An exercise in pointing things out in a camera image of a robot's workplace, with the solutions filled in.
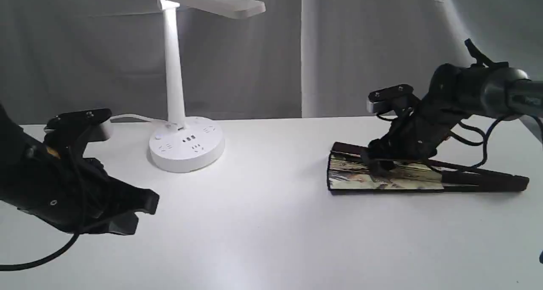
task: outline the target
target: white table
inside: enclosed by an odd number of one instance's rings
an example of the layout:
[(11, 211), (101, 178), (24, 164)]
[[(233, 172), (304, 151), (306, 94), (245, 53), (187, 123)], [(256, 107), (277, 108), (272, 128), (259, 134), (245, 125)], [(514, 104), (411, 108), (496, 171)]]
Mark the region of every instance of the white table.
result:
[[(467, 122), (486, 128), (490, 120)], [(227, 150), (190, 174), (149, 162), (152, 124), (115, 125), (89, 145), (116, 178), (151, 188), (156, 215), (135, 236), (85, 235), (42, 267), (0, 273), (2, 290), (540, 289), (543, 153), (520, 121), (492, 134), (489, 170), (531, 179), (520, 194), (332, 196), (332, 143), (366, 145), (370, 117), (221, 122)], [(41, 126), (26, 126), (40, 139)], [(480, 149), (447, 141), (437, 159), (469, 165)], [(35, 260), (70, 237), (0, 205), (0, 262)]]

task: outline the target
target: white desk lamp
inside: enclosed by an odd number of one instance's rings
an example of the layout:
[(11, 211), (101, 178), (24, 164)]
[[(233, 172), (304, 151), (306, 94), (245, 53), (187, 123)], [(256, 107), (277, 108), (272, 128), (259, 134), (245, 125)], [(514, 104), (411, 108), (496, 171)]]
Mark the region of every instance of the white desk lamp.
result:
[(259, 0), (158, 0), (164, 15), (164, 44), (168, 123), (149, 139), (153, 161), (169, 172), (205, 167), (223, 153), (225, 142), (218, 123), (205, 117), (185, 117), (176, 8), (188, 6), (229, 18), (247, 18), (266, 10)]

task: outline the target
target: white curtain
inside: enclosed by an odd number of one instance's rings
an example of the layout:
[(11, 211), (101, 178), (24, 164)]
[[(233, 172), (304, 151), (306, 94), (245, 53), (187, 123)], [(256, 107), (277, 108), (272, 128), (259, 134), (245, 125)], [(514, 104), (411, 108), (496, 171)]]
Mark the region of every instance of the white curtain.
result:
[[(542, 0), (263, 0), (234, 21), (180, 10), (188, 114), (366, 115), (370, 91), (422, 96), (435, 68), (469, 65), (463, 40), (543, 79)], [(1, 0), (0, 101), (19, 123), (96, 107), (165, 117), (154, 0)]]

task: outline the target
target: lamp base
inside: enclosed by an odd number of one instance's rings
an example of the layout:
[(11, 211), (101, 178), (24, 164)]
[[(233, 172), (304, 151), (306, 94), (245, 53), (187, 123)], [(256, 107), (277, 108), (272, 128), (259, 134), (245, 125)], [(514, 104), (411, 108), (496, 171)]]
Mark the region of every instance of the lamp base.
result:
[(219, 124), (205, 117), (185, 118), (185, 127), (162, 125), (149, 139), (155, 164), (169, 172), (191, 172), (215, 162), (225, 147)]

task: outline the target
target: lamp stem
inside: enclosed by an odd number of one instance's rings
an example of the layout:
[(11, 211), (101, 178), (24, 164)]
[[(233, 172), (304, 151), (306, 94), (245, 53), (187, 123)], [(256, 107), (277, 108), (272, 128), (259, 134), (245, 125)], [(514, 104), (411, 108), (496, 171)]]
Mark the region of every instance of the lamp stem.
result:
[(168, 122), (177, 124), (178, 129), (180, 129), (185, 127), (185, 101), (183, 99), (181, 60), (179, 58), (176, 8), (167, 8), (162, 13), (164, 17)]

